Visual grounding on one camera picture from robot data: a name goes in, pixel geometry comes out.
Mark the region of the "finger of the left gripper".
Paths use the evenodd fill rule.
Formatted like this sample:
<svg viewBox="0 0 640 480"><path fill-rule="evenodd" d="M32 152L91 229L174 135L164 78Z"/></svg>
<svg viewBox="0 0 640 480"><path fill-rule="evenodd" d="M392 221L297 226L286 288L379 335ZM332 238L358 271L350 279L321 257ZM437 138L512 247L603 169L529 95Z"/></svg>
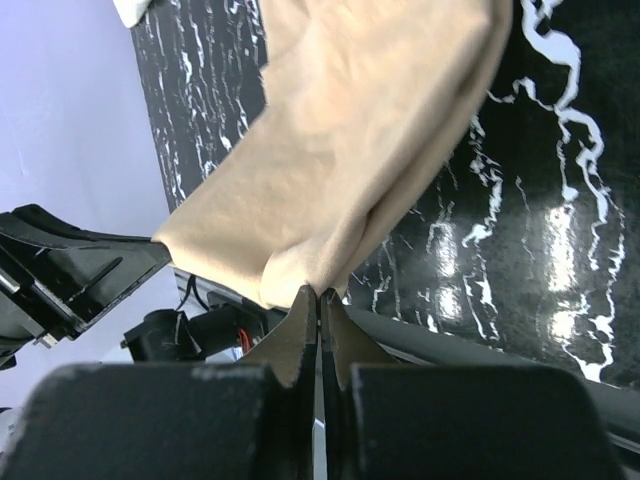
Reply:
<svg viewBox="0 0 640 480"><path fill-rule="evenodd" d="M146 237L82 230L37 204L1 215L1 341L75 339L170 261Z"/></svg>

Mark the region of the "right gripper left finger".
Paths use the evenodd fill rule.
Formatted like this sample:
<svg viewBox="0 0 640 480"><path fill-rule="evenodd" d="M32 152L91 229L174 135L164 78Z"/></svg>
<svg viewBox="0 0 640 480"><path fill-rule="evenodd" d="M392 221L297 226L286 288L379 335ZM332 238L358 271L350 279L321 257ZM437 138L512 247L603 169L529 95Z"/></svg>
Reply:
<svg viewBox="0 0 640 480"><path fill-rule="evenodd" d="M5 479L309 479L317 297L234 363L76 364L45 377Z"/></svg>

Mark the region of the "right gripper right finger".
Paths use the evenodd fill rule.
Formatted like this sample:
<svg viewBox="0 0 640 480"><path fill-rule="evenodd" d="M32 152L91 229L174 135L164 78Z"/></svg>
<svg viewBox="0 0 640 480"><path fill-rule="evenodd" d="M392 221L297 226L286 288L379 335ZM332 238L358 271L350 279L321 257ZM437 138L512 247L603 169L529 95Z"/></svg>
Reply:
<svg viewBox="0 0 640 480"><path fill-rule="evenodd" d="M620 479L592 400L539 366L398 363L319 301L327 474L332 479Z"/></svg>

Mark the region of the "beige t-shirt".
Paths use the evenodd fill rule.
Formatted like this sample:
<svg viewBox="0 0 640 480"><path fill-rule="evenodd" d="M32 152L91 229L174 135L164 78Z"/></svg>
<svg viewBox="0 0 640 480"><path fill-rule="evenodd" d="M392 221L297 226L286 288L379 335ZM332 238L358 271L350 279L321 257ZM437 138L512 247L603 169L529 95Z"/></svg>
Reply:
<svg viewBox="0 0 640 480"><path fill-rule="evenodd" d="M265 308L343 291L479 110L509 1L265 1L267 105L154 235Z"/></svg>

